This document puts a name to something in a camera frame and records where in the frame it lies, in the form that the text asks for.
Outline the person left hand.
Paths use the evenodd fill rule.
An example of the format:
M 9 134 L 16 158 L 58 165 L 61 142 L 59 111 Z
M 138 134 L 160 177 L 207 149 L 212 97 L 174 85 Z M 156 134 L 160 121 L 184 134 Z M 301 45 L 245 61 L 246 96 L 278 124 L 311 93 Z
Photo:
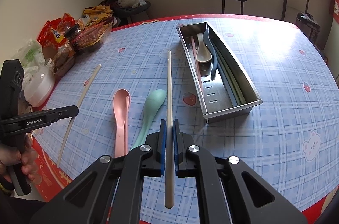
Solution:
M 35 163 L 37 152 L 32 147 L 30 136 L 25 135 L 25 151 L 20 152 L 17 148 L 1 144 L 1 176 L 11 182 L 7 173 L 7 167 L 21 163 L 21 171 L 26 178 L 35 184 L 40 184 L 42 177 L 38 174 L 38 166 Z

